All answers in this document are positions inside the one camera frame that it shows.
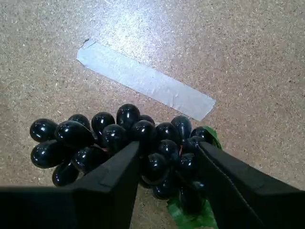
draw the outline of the cork floor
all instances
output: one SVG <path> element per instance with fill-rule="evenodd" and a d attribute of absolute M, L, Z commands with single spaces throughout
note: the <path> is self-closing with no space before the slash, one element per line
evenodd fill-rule
<path fill-rule="evenodd" d="M 52 170 L 30 162 L 37 118 L 91 119 L 123 103 L 156 121 L 179 114 L 84 68 L 76 53 L 88 38 L 216 99 L 193 125 L 305 189 L 305 3 L 296 0 L 1 0 L 0 185 L 52 185 Z M 176 228 L 165 206 L 139 188 L 131 228 Z"/>

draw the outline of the grape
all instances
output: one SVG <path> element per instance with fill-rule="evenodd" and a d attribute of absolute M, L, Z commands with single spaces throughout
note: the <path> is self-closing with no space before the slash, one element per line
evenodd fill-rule
<path fill-rule="evenodd" d="M 116 115 L 116 124 L 122 126 L 125 130 L 129 131 L 133 124 L 139 122 L 140 111 L 133 104 L 124 104 L 118 109 Z"/>
<path fill-rule="evenodd" d="M 157 130 L 157 140 L 161 141 L 164 139 L 169 139 L 180 145 L 180 137 L 176 128 L 171 123 L 160 123 L 156 127 Z"/>
<path fill-rule="evenodd" d="M 57 124 L 50 119 L 40 118 L 37 119 L 30 126 L 30 136 L 36 142 L 45 142 L 47 140 L 55 139 L 54 132 Z"/>
<path fill-rule="evenodd" d="M 95 132 L 98 145 L 102 145 L 102 133 L 106 126 L 115 124 L 114 117 L 108 112 L 99 112 L 91 120 L 91 126 Z"/>
<path fill-rule="evenodd" d="M 73 150 L 65 147 L 56 140 L 49 140 L 36 145 L 30 158 L 39 168 L 51 168 L 59 165 L 66 157 L 71 156 Z"/>
<path fill-rule="evenodd" d="M 206 129 L 204 129 L 203 126 L 199 126 L 199 127 L 195 128 L 191 132 L 191 137 L 193 137 L 193 136 L 199 136 L 199 137 L 203 138 L 205 140 L 205 142 L 213 144 L 213 136 Z"/>
<path fill-rule="evenodd" d="M 169 199 L 178 193 L 179 188 L 175 176 L 170 174 L 161 184 L 153 187 L 153 195 L 158 199 Z"/>
<path fill-rule="evenodd" d="M 158 152 L 163 154 L 170 162 L 176 164 L 179 160 L 179 147 L 171 140 L 161 140 L 158 144 Z"/>
<path fill-rule="evenodd" d="M 109 152 L 116 154 L 128 144 L 126 130 L 116 124 L 105 127 L 102 133 L 102 143 Z"/>
<path fill-rule="evenodd" d="M 199 136 L 193 136 L 186 140 L 185 144 L 183 145 L 183 151 L 184 152 L 192 152 L 195 150 L 196 146 L 200 142 L 205 142 L 205 138 L 199 137 Z"/>
<path fill-rule="evenodd" d="M 155 142 L 157 136 L 156 127 L 151 122 L 141 120 L 133 125 L 131 135 L 133 141 L 151 144 Z"/>
<path fill-rule="evenodd" d="M 72 158 L 72 163 L 81 172 L 87 174 L 109 159 L 107 153 L 97 146 L 80 149 Z"/>
<path fill-rule="evenodd" d="M 74 114 L 69 119 L 69 121 L 75 121 L 80 124 L 82 124 L 84 127 L 86 127 L 88 130 L 90 130 L 90 123 L 86 116 L 82 114 Z"/>
<path fill-rule="evenodd" d="M 179 133 L 179 138 L 181 140 L 180 145 L 182 145 L 186 141 L 186 139 L 189 138 L 191 135 L 191 131 L 192 131 L 191 121 L 187 117 L 183 115 L 179 115 L 171 121 L 171 124 L 173 124 L 173 126 L 176 127 Z"/>
<path fill-rule="evenodd" d="M 140 120 L 146 120 L 148 122 L 151 122 L 153 125 L 155 125 L 154 120 L 149 115 L 146 114 L 140 115 Z"/>
<path fill-rule="evenodd" d="M 53 184 L 57 187 L 66 186 L 73 183 L 78 177 L 79 171 L 70 160 L 64 161 L 56 167 L 52 174 Z"/>
<path fill-rule="evenodd" d="M 152 153 L 142 159 L 142 178 L 149 185 L 162 183 L 169 173 L 166 158 L 159 153 Z"/>
<path fill-rule="evenodd" d="M 65 121 L 58 125 L 55 131 L 56 139 L 66 146 L 83 148 L 94 144 L 90 130 L 75 121 Z"/>
<path fill-rule="evenodd" d="M 203 201 L 199 193 L 187 186 L 182 186 L 179 192 L 179 201 L 184 212 L 199 214 Z"/>
<path fill-rule="evenodd" d="M 195 155 L 192 153 L 182 154 L 179 164 L 177 165 L 177 172 L 186 180 L 191 179 L 197 174 L 198 163 Z"/>

